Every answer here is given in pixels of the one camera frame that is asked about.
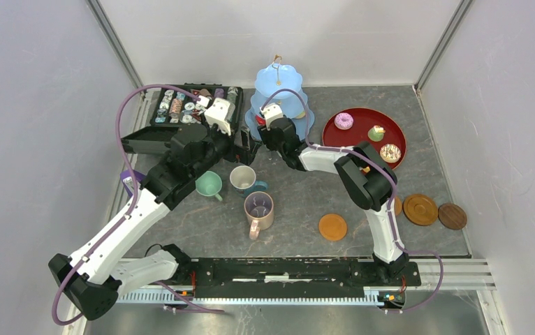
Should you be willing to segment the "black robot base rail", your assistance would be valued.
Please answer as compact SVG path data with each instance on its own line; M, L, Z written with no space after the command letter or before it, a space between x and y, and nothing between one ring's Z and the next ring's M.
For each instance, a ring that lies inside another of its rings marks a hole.
M495 290L486 261L415 258L392 278L368 258L197 258L167 281L199 305L390 306L410 291Z

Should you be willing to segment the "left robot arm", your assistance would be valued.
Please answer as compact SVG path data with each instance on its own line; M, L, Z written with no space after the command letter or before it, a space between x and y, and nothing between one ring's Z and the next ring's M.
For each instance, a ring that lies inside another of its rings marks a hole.
M58 253L48 262L59 286L52 305L58 325L80 318L96 320L119 297L149 283L168 279L185 283L191 266L176 246L163 247L125 267L118 263L148 229L194 191L204 173L223 159L250 165L261 145L245 131L228 135L217 126L202 124L171 126L165 139L164 150L152 150L148 144L137 148L121 139L124 152L159 154L160 161L135 184L125 207L101 231L70 255Z

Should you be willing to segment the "red frosted donut cake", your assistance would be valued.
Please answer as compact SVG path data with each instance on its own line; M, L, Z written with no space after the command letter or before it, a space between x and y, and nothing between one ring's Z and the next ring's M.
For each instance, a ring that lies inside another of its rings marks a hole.
M265 120L262 117L260 117L259 115L255 116L255 120L256 120L256 123L259 126L264 126L265 125Z

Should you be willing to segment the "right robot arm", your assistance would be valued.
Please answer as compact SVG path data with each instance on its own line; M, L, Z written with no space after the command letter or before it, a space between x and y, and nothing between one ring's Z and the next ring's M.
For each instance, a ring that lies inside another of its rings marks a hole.
M353 147L303 142L287 117L267 122L258 131L268 150L277 152L290 168L338 175L350 199L365 211L374 243L376 279L384 285L399 280L409 256L396 222L397 177L374 147L366 141Z

